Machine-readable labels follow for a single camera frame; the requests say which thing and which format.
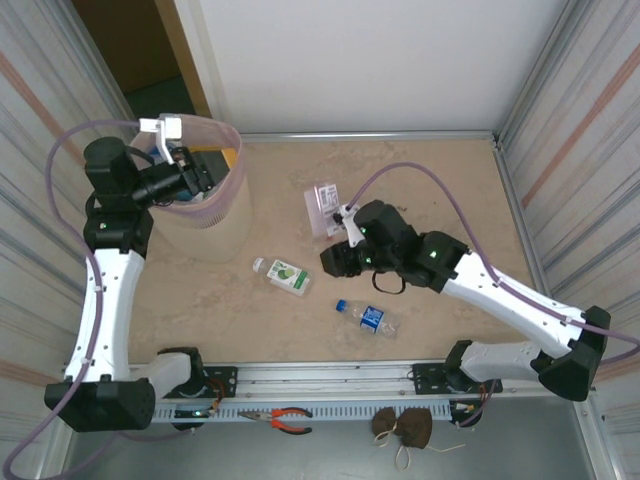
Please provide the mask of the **brown cloth pouch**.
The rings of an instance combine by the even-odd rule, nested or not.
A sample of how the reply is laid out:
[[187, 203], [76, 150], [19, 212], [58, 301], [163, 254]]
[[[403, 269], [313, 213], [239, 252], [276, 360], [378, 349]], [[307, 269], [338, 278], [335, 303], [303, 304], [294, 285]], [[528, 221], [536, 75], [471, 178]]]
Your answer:
[[408, 408], [398, 417], [395, 433], [403, 446], [425, 449], [432, 435], [433, 423], [428, 408]]
[[371, 430], [374, 436], [387, 435], [394, 429], [397, 422], [396, 411], [393, 407], [378, 410], [371, 420]]

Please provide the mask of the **pink plastic bin liner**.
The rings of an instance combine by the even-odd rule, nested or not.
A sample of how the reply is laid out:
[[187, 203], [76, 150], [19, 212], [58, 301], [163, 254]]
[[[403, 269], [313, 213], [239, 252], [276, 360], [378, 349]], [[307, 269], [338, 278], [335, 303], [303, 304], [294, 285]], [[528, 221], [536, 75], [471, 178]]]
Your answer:
[[[188, 202], [176, 200], [168, 206], [151, 208], [151, 215], [157, 222], [193, 229], [212, 227], [224, 220], [230, 214], [234, 204], [248, 195], [246, 162], [241, 136], [234, 127], [209, 118], [186, 114], [161, 116], [165, 115], [178, 116], [182, 120], [182, 139], [168, 142], [169, 149], [185, 147], [189, 150], [193, 146], [218, 145], [233, 147], [238, 152], [235, 166], [224, 175], [224, 181], [214, 193], [197, 194]], [[160, 161], [164, 161], [155, 147], [154, 134], [142, 133], [139, 130], [130, 146], [149, 155], [156, 154]]]

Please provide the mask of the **blue label blue cap bottle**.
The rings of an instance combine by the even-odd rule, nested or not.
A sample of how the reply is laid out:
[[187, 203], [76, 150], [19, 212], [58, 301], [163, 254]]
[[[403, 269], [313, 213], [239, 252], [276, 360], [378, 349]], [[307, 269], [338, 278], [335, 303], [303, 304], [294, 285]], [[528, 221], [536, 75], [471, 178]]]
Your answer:
[[399, 320], [385, 309], [369, 302], [340, 299], [335, 306], [336, 311], [371, 334], [388, 339], [397, 337]]

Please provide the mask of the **pink label clear bottle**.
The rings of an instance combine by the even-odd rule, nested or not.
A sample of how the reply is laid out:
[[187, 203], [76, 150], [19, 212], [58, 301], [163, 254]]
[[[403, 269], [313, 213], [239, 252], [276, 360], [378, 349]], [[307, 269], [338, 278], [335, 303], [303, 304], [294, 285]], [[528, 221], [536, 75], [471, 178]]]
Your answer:
[[341, 206], [335, 184], [315, 184], [304, 192], [304, 200], [314, 240], [328, 239], [343, 230], [334, 219]]

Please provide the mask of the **orange handled pliers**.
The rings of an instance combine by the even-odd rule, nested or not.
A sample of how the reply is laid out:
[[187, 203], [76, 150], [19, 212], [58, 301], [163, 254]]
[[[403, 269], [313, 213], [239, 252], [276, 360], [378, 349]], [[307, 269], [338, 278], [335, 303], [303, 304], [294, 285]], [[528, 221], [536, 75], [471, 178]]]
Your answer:
[[269, 412], [246, 411], [240, 412], [239, 416], [253, 421], [268, 422], [272, 428], [289, 435], [302, 436], [312, 432], [311, 427], [292, 427], [281, 421], [281, 418], [286, 416], [302, 416], [306, 418], [313, 417], [313, 414], [310, 411], [299, 407], [272, 409]]

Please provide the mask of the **beige mesh waste bin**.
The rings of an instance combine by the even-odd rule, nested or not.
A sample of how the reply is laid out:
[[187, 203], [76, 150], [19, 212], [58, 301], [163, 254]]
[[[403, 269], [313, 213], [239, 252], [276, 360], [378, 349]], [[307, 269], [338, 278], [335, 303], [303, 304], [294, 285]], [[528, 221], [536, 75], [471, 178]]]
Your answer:
[[[137, 152], [133, 154], [133, 160], [140, 170], [163, 162], [157, 158], [156, 154], [149, 155], [138, 149], [136, 150]], [[193, 158], [199, 163], [204, 163], [206, 167], [216, 166], [208, 164], [197, 157], [193, 156]], [[229, 169], [225, 165], [222, 165], [222, 167], [225, 175]], [[176, 200], [188, 202], [194, 198], [195, 196], [190, 195], [187, 191], [181, 192], [176, 196], [175, 200], [164, 206], [168, 206]], [[252, 214], [248, 186], [248, 195], [234, 204], [230, 214], [224, 220], [212, 227], [205, 229], [184, 228], [154, 220], [154, 230], [163, 235], [172, 247], [191, 258], [212, 263], [225, 263], [238, 254], [247, 239], [252, 223]]]

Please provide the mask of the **lime label clear bottle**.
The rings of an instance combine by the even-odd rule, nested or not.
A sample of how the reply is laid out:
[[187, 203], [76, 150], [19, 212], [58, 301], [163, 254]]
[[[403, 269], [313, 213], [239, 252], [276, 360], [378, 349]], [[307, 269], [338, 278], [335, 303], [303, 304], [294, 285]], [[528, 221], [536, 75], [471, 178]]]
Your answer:
[[252, 270], [265, 277], [271, 285], [297, 297], [302, 297], [311, 284], [308, 270], [280, 259], [258, 257], [253, 262]]

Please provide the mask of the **brown wooden door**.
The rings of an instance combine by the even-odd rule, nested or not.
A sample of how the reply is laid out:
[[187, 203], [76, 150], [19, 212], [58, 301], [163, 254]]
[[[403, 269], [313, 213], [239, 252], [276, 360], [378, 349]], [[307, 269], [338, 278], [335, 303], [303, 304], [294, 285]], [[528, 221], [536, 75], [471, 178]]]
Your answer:
[[71, 0], [132, 113], [211, 115], [175, 0]]

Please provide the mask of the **long aluminium base rail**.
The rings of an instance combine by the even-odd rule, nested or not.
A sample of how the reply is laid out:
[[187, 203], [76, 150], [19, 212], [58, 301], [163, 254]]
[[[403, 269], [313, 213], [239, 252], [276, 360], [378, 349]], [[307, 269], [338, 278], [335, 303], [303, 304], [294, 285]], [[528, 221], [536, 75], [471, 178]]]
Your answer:
[[[367, 396], [417, 395], [408, 379], [411, 362], [336, 362], [336, 363], [245, 363], [238, 368], [238, 386], [234, 398], [320, 399], [350, 394]], [[80, 382], [72, 393], [76, 400], [88, 403], [100, 393], [121, 403], [157, 401], [178, 387], [184, 393], [196, 393], [204, 384], [205, 365], [195, 348], [168, 349], [149, 364], [119, 369], [107, 363], [81, 359], [67, 368], [65, 380], [45, 388], [44, 401], [53, 409], [71, 393], [73, 382]]]

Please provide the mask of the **grey metal shelf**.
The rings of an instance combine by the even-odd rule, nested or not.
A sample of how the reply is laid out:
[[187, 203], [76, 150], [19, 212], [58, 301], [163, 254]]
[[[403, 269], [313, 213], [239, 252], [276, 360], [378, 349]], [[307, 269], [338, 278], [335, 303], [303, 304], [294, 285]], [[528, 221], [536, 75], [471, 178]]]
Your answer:
[[373, 443], [365, 422], [319, 422], [294, 437], [257, 423], [207, 425], [159, 442], [119, 439], [71, 480], [595, 480], [575, 433], [548, 440], [536, 425], [473, 431], [434, 426], [428, 448], [396, 468], [397, 441]]

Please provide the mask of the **small controller board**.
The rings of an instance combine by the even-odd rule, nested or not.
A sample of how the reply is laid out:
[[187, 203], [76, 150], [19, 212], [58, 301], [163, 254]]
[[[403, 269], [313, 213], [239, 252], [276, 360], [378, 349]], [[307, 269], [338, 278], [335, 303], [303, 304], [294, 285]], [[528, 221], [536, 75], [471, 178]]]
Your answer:
[[191, 431], [202, 427], [205, 421], [212, 418], [217, 412], [217, 408], [210, 406], [208, 408], [196, 408], [193, 410], [176, 409], [173, 415], [171, 425], [177, 431]]
[[474, 427], [482, 418], [484, 405], [482, 400], [451, 400], [450, 423], [459, 429]]

